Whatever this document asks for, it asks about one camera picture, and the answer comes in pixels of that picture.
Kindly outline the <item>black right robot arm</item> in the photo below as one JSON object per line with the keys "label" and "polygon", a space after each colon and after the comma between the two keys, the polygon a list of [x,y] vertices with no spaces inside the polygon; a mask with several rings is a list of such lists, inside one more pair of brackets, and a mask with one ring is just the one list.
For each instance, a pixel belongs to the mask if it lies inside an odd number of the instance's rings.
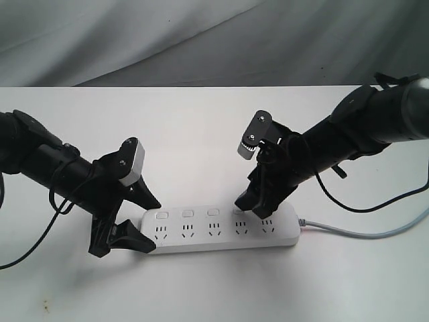
{"label": "black right robot arm", "polygon": [[428,79],[377,73],[375,80],[302,133],[257,111],[238,147],[255,168],[236,199],[146,205],[138,226],[130,221],[113,226],[109,245],[151,255],[296,245],[309,222],[287,199],[302,183],[325,170],[346,178],[344,161],[380,154],[397,142],[428,139]]}

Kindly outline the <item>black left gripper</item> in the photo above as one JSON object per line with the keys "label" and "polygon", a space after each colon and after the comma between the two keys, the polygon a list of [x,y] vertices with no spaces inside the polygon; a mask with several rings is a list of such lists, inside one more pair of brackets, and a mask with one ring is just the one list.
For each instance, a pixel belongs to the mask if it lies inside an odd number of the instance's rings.
{"label": "black left gripper", "polygon": [[116,224],[117,213],[127,200],[145,210],[159,209],[162,205],[148,189],[142,176],[126,188],[114,176],[119,167],[117,152],[95,160],[95,174],[91,183],[95,188],[95,208],[90,229],[88,252],[98,258],[106,256],[112,249],[133,250],[148,254],[156,249],[156,244],[142,234],[130,219]]}

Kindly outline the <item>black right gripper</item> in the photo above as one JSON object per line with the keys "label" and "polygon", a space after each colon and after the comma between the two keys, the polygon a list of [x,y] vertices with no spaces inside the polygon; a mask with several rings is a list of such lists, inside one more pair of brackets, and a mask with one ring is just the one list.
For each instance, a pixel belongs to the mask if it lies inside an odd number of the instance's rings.
{"label": "black right gripper", "polygon": [[257,166],[249,174],[249,186],[237,197],[235,205],[266,219],[314,172],[307,160],[303,137],[297,132],[263,138],[258,147]]}

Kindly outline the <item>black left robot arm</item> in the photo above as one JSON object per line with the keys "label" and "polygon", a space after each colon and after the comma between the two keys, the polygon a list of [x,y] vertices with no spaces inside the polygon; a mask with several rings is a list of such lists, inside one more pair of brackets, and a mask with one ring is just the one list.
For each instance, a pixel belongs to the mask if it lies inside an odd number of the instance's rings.
{"label": "black left robot arm", "polygon": [[116,152],[89,162],[39,121],[23,111],[1,114],[1,173],[22,174],[49,190],[49,200],[64,197],[92,215],[89,253],[96,257],[112,249],[150,253],[155,243],[130,220],[116,224],[123,201],[145,210],[159,209],[141,171],[145,150],[126,139]]}

